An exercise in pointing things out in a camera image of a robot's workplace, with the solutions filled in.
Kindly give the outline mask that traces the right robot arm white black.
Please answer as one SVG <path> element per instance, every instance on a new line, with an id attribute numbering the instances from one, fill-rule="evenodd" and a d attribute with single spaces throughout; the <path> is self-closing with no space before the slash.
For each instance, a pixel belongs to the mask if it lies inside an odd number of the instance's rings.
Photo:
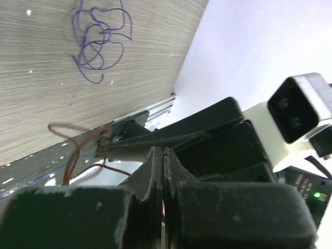
<path id="1" fill-rule="evenodd" d="M 321 223 L 331 196 L 331 180 L 293 165 L 273 172 L 271 161 L 235 99 L 228 97 L 185 119 L 153 132 L 135 121 L 122 121 L 114 135 L 98 143 L 97 157 L 139 161 L 151 147 L 164 150 L 165 189 L 179 182 L 285 182 L 304 198 L 313 220 Z"/>

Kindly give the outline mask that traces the aluminium frame rail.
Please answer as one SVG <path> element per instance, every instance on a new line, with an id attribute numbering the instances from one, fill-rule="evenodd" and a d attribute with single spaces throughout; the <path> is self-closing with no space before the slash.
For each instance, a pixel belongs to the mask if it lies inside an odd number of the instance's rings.
<path id="1" fill-rule="evenodd" d="M 135 112 L 132 112 L 130 114 L 117 118 L 114 120 L 114 122 L 119 122 L 119 121 L 125 120 L 129 117 L 133 117 L 133 116 L 143 113 L 145 111 L 148 111 L 147 122 L 149 122 L 149 121 L 159 117 L 160 115 L 168 113 L 171 110 L 171 107 L 173 106 L 176 97 L 177 97 L 176 94 L 171 94 L 171 96 L 169 98 L 167 98 L 163 101 L 160 101 L 160 102 L 152 104 L 148 107 L 144 107 Z"/>

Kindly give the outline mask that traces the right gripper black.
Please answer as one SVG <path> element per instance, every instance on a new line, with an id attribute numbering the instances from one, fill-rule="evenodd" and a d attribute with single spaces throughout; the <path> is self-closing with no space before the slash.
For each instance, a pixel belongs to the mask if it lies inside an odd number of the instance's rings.
<path id="1" fill-rule="evenodd" d="M 252 123 L 232 97 L 153 132 L 126 122 L 120 140 L 108 136 L 106 145 L 111 159 L 136 159 L 159 148 L 166 180 L 277 181 Z"/>

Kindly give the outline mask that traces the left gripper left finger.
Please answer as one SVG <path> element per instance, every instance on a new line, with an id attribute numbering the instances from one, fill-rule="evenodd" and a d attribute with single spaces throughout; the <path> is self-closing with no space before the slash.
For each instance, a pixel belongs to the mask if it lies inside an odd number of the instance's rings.
<path id="1" fill-rule="evenodd" d="M 1 217 L 1 248 L 159 248 L 163 155 L 118 186 L 27 187 Z"/>

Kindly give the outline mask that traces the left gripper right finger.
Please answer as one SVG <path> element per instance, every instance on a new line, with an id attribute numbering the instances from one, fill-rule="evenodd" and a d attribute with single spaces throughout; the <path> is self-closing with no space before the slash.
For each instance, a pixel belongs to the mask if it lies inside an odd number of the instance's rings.
<path id="1" fill-rule="evenodd" d="M 201 182 L 164 151 L 166 248 L 313 248 L 316 225 L 298 191 L 267 182 Z"/>

